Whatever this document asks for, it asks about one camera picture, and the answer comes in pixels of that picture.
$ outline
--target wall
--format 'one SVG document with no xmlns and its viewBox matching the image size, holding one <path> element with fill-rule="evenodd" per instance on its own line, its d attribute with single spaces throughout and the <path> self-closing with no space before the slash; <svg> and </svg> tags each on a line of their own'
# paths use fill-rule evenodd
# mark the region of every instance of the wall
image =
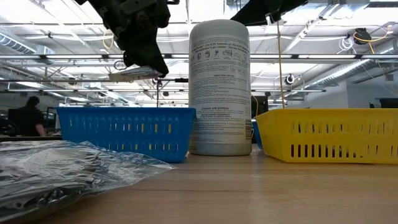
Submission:
<svg viewBox="0 0 398 224">
<path fill-rule="evenodd" d="M 287 108 L 348 108 L 347 84 L 326 87 L 326 93 L 309 93 L 304 101 L 289 101 Z"/>
<path fill-rule="evenodd" d="M 28 93 L 27 96 L 21 96 L 19 93 L 1 93 L 0 94 L 0 110 L 7 111 L 9 108 L 20 108 L 26 104 L 26 101 L 30 96 L 34 96 L 34 93 Z M 57 107 L 59 105 L 59 99 L 51 96 L 40 96 L 39 110 L 46 111 L 47 107 Z"/>
<path fill-rule="evenodd" d="M 386 81 L 384 77 L 353 84 L 359 77 L 347 80 L 348 106 L 350 108 L 369 108 L 369 104 L 380 105 L 380 98 L 398 98 L 398 73 L 394 74 L 394 81 Z"/>
</svg>

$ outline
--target wooden table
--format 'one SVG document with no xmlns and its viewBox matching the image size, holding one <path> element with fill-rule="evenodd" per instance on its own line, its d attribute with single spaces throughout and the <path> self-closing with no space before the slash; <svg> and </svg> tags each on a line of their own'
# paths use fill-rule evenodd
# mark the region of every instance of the wooden table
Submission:
<svg viewBox="0 0 398 224">
<path fill-rule="evenodd" d="M 38 223 L 397 223 L 398 166 L 189 155 L 179 169 Z"/>
</svg>

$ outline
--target white canister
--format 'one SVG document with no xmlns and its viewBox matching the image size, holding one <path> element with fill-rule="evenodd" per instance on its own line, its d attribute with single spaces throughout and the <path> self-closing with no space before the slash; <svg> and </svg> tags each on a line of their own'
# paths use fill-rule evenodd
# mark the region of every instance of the white canister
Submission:
<svg viewBox="0 0 398 224">
<path fill-rule="evenodd" d="M 190 34 L 189 105 L 197 110 L 190 153 L 251 153 L 248 29 L 231 20 L 196 25 Z"/>
</svg>

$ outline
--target person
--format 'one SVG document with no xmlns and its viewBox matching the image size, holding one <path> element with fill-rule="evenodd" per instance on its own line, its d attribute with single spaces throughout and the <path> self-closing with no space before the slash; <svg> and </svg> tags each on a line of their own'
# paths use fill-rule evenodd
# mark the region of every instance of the person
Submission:
<svg viewBox="0 0 398 224">
<path fill-rule="evenodd" d="M 39 103 L 40 100 L 38 97 L 31 96 L 27 100 L 26 105 L 19 108 L 19 129 L 23 136 L 45 136 L 43 114 L 37 109 Z"/>
</svg>

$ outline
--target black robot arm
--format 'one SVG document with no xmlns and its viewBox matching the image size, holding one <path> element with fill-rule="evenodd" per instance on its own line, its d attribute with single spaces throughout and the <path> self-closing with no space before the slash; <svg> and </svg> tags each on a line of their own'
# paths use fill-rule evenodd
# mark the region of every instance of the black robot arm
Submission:
<svg viewBox="0 0 398 224">
<path fill-rule="evenodd" d="M 170 11 L 167 5 L 180 0 L 75 0 L 89 2 L 103 19 L 104 25 L 124 50 L 126 66 L 150 66 L 165 77 L 169 70 L 156 43 L 157 29 L 167 27 Z M 280 16 L 308 0 L 250 0 L 232 20 L 245 26 L 267 24 L 266 17 L 278 21 Z"/>
</svg>

